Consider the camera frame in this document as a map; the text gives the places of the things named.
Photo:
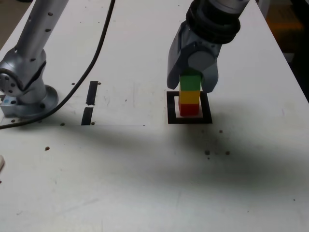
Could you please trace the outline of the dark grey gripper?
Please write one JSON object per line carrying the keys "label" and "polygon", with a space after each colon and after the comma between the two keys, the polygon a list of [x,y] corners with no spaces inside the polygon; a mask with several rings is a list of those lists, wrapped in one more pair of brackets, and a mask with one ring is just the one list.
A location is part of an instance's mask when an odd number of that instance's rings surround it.
{"label": "dark grey gripper", "polygon": [[[197,51],[188,58],[185,47],[189,44],[197,44],[211,51]],[[206,41],[193,32],[188,23],[183,21],[177,31],[168,55],[167,87],[175,89],[180,81],[180,74],[184,67],[194,69],[201,73],[201,87],[203,92],[210,93],[218,82],[217,60],[222,45]]]}

